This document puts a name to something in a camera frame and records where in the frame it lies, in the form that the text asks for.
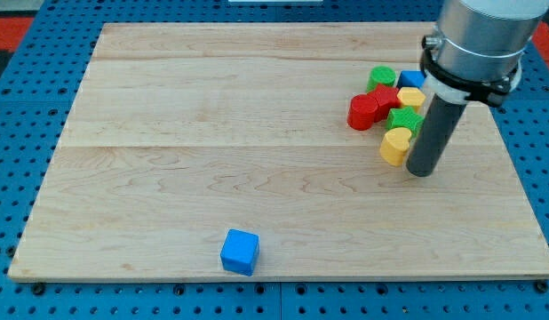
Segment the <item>blue block behind arm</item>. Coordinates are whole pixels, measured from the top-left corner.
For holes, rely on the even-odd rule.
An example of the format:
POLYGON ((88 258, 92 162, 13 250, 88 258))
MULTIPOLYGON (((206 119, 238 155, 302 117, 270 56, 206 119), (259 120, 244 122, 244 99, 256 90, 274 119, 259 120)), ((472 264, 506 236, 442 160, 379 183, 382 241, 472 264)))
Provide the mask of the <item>blue block behind arm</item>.
POLYGON ((421 88, 426 80, 426 77, 420 70, 403 70, 397 81, 397 88, 415 87, 421 88))

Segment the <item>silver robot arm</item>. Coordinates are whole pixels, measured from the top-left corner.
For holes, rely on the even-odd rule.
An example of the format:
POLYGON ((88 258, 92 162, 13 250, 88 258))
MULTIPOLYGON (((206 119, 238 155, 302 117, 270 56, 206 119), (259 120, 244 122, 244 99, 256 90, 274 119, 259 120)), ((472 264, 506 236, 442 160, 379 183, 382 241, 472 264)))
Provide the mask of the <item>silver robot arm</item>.
POLYGON ((521 81, 521 58, 549 0, 446 0, 422 39, 433 103, 499 107, 521 81))

